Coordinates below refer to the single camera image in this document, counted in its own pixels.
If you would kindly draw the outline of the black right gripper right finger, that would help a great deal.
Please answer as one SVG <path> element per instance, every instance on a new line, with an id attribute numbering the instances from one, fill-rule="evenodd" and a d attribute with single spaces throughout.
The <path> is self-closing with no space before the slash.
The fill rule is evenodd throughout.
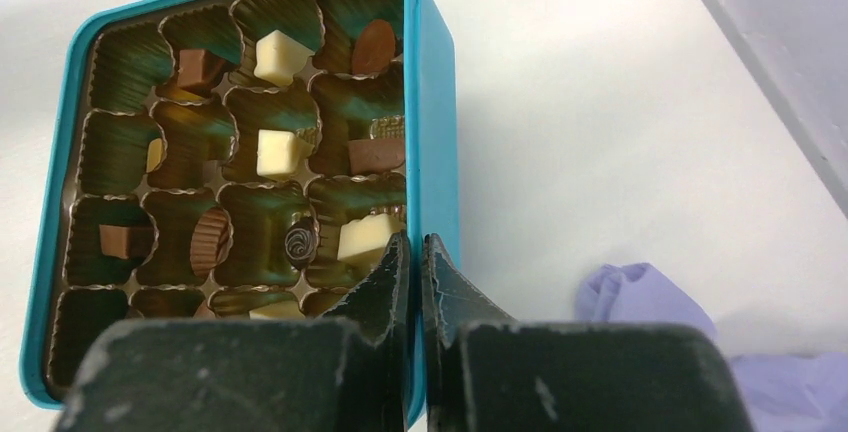
<path id="1" fill-rule="evenodd" d="M 748 431 L 731 371 L 694 328 L 521 322 L 441 238 L 422 248 L 432 431 Z"/>

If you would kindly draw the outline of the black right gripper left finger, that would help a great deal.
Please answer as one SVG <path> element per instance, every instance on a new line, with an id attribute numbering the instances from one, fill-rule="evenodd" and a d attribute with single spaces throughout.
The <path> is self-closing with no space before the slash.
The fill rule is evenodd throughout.
<path id="1" fill-rule="evenodd" d="M 89 349 L 59 431 L 403 431 L 410 243 L 315 319 L 124 320 Z"/>

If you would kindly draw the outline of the white chocolate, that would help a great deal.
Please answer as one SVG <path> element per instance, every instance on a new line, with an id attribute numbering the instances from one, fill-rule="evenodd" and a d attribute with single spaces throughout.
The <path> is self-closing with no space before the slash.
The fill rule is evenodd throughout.
<path id="1" fill-rule="evenodd" d="M 274 30 L 256 42 L 256 78 L 287 87 L 314 55 L 314 51 L 287 34 Z"/>
<path id="2" fill-rule="evenodd" d="M 373 267 L 391 236 L 404 229 L 402 221 L 386 213 L 353 220 L 340 229 L 337 260 L 358 268 Z"/>
<path id="3" fill-rule="evenodd" d="M 297 301 L 280 301 L 264 305 L 248 312 L 253 320 L 305 319 Z"/>
<path id="4" fill-rule="evenodd" d="M 257 136 L 256 173 L 285 180 L 297 173 L 314 146 L 293 132 L 260 129 Z"/>

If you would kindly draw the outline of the dark spiral chocolate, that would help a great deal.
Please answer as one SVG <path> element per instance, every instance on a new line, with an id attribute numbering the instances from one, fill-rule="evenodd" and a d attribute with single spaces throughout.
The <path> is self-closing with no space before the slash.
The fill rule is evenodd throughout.
<path id="1" fill-rule="evenodd" d="M 315 220 L 302 217 L 292 224 L 284 236 L 284 252 L 290 265 L 298 270 L 306 268 L 318 247 Z"/>

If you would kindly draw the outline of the milk fluted cup chocolate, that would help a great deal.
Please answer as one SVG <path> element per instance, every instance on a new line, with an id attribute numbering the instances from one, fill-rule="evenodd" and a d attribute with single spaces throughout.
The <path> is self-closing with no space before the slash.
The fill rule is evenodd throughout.
<path id="1" fill-rule="evenodd" d="M 195 276 L 206 278 L 223 260 L 229 235 L 229 218 L 221 207 L 212 207 L 200 215 L 189 248 L 190 266 Z"/>

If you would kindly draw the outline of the teal chocolate box with dividers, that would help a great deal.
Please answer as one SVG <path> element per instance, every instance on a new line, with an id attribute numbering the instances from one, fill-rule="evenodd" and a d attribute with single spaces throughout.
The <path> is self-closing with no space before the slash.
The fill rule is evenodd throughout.
<path id="1" fill-rule="evenodd" d="M 354 75 L 365 26 L 391 23 L 397 56 Z M 279 30 L 314 51 L 287 87 L 254 76 L 256 42 Z M 256 173 L 260 129 L 314 146 L 285 180 Z M 148 144 L 165 144 L 145 172 Z M 347 143 L 403 138 L 405 163 L 350 171 Z M 220 315 L 285 298 L 326 304 L 362 274 L 337 260 L 340 228 L 368 214 L 437 234 L 460 255 L 455 48 L 434 0 L 143 0 L 98 13 L 66 57 L 20 353 L 20 382 L 57 409 L 94 339 L 122 314 Z M 223 260 L 192 272 L 202 213 L 229 218 Z M 292 267 L 288 228 L 312 217 L 318 247 Z M 101 253 L 99 225 L 151 226 L 145 259 Z"/>

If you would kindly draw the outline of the milk square chocolate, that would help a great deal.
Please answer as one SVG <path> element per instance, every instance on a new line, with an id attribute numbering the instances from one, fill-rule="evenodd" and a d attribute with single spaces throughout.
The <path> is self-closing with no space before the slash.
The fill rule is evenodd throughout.
<path id="1" fill-rule="evenodd" d="M 151 226 L 99 225 L 100 250 L 108 257 L 123 260 L 145 259 L 154 244 Z"/>

